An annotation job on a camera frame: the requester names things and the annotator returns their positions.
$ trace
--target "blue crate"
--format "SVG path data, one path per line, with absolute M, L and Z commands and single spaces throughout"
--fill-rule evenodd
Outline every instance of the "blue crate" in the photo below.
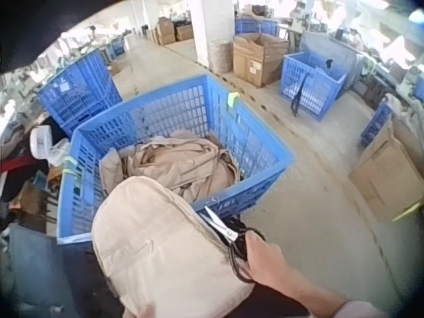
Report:
M 266 33 L 272 36 L 278 36 L 278 22 L 271 20 L 263 20 L 260 24 L 260 32 Z
M 63 124 L 62 129 L 68 136 L 72 136 L 73 131 L 80 126 L 84 121 L 96 116 L 97 114 L 105 111 L 122 101 L 122 97 L 119 95 L 112 78 L 109 78 L 107 84 L 107 91 L 103 98 L 97 103 L 92 104 L 87 109 L 79 112 L 72 116 L 72 118 Z
M 105 199 L 100 184 L 99 160 L 110 147 L 121 149 L 146 142 L 156 135 L 169 136 L 186 129 L 197 136 L 209 130 L 238 162 L 243 181 L 192 203 L 200 212 L 205 205 L 222 217 L 252 207 L 293 162 L 293 154 L 241 101 L 227 104 L 229 90 L 204 75 L 138 95 L 98 114 L 79 126 L 72 137 L 66 162 L 72 171 L 62 176 L 58 207 L 59 244 L 91 240 L 91 223 Z
M 117 58 L 117 55 L 116 55 L 116 53 L 115 53 L 115 49 L 113 48 L 113 46 L 112 46 L 112 44 L 111 44 L 111 43 L 109 43 L 109 44 L 107 45 L 107 51 L 109 52 L 109 55 L 110 55 L 111 61 L 113 61 L 113 60 L 115 60 L 115 59 Z
M 300 109 L 321 121 L 334 103 L 346 70 L 336 63 L 328 69 L 326 59 L 314 52 L 300 52 L 284 58 L 280 96 L 292 100 L 307 76 L 300 99 Z
M 117 92 L 115 84 L 100 52 L 95 50 L 55 75 L 37 95 L 43 107 L 63 128 L 103 102 L 110 91 Z
M 252 18 L 236 18 L 235 34 L 242 33 L 258 33 L 260 31 L 260 23 Z
M 417 79 L 413 94 L 416 96 L 416 98 L 419 98 L 420 100 L 424 101 L 424 78 L 422 75 L 419 76 Z
M 368 146 L 376 137 L 380 129 L 392 115 L 393 111 L 383 101 L 379 104 L 376 113 L 371 118 L 368 125 L 366 125 L 362 134 L 360 134 L 361 141 L 364 146 Z
M 124 49 L 124 40 L 122 38 L 117 38 L 114 41 L 112 41 L 112 48 L 115 53 L 115 56 L 120 56 L 121 54 L 125 53 Z

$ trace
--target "scissors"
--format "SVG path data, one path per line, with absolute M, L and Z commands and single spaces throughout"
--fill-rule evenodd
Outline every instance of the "scissors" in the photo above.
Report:
M 240 266 L 236 261 L 236 257 L 241 258 L 245 262 L 247 261 L 247 247 L 245 240 L 245 234 L 247 231 L 254 231 L 263 240 L 265 240 L 264 235 L 251 227 L 239 229 L 238 232 L 233 231 L 232 229 L 228 228 L 228 226 L 226 226 L 224 222 L 222 222 L 221 219 L 214 212 L 212 212 L 212 210 L 210 210 L 210 208 L 205 207 L 205 210 L 209 214 L 209 217 L 201 214 L 203 219 L 208 222 L 216 231 L 221 233 L 228 241 L 228 254 L 234 274 L 244 283 L 254 283 L 253 280 L 246 278 L 241 274 Z

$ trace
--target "scissor handle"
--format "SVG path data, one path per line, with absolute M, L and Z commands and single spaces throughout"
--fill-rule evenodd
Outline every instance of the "scissor handle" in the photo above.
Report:
M 247 261 L 247 246 L 246 246 L 246 239 L 245 235 L 247 231 L 254 231 L 257 235 L 259 235 L 262 240 L 265 240 L 264 235 L 259 232 L 256 229 L 253 229 L 252 227 L 247 227 L 245 229 L 240 229 L 238 232 L 237 240 L 230 244 L 229 246 L 229 258 L 230 258 L 230 264 L 233 268 L 234 274 L 237 276 L 239 280 L 241 280 L 244 283 L 254 283 L 254 280 L 251 280 L 250 278 L 244 277 L 239 268 L 239 264 L 237 263 L 236 257 L 241 258 L 245 262 Z

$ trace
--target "factory floor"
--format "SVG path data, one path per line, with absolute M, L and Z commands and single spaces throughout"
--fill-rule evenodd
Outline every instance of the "factory floor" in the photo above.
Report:
M 208 71 L 196 64 L 192 40 L 167 47 L 136 36 L 113 77 L 124 99 Z M 405 301 L 423 267 L 421 215 L 377 223 L 348 174 L 372 111 L 344 94 L 321 123 L 293 117 L 278 81 L 262 89 L 226 74 L 248 104 L 288 145 L 295 162 L 243 220 L 276 242 L 287 261 L 320 286 L 393 311 Z

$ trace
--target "beige backpack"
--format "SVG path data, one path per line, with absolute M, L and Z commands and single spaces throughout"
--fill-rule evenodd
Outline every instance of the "beige backpack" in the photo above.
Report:
M 123 305 L 155 318 L 221 318 L 253 289 L 227 247 L 184 199 L 147 177 L 119 184 L 91 230 L 100 267 Z

